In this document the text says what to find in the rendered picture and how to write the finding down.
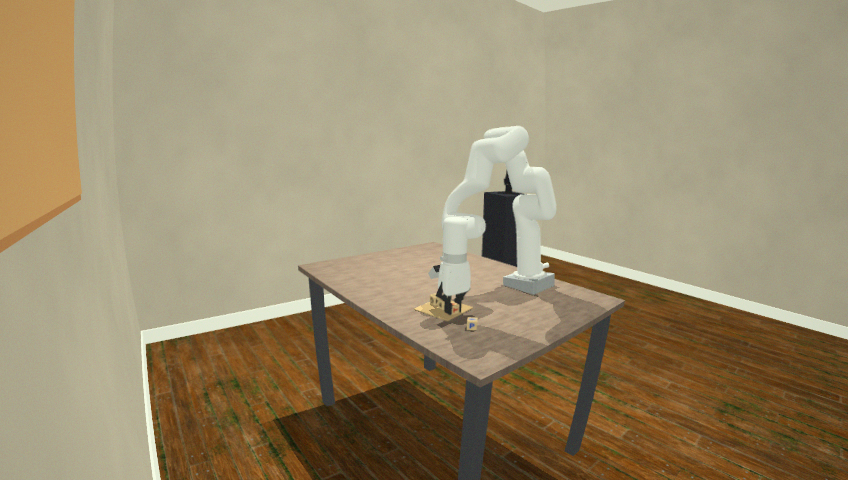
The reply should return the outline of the pale yellow square mat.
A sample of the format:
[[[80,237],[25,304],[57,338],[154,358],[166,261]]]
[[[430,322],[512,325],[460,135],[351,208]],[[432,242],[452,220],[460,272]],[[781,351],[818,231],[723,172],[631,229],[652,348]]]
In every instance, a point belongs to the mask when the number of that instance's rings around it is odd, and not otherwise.
[[[434,306],[430,302],[426,303],[424,305],[421,305],[417,308],[414,308],[414,310],[416,310],[416,311],[434,316],[436,318],[439,318],[439,319],[442,319],[442,320],[445,320],[445,321],[449,321],[449,320],[451,320],[451,319],[453,319],[453,318],[455,318],[455,317],[457,317],[457,316],[459,316],[459,315],[461,315],[461,314],[463,314],[463,313],[465,313],[465,312],[467,312],[471,309],[473,309],[473,307],[462,304],[461,312],[459,312],[457,314],[449,315],[449,314],[445,313],[444,310],[438,308],[438,305]]]

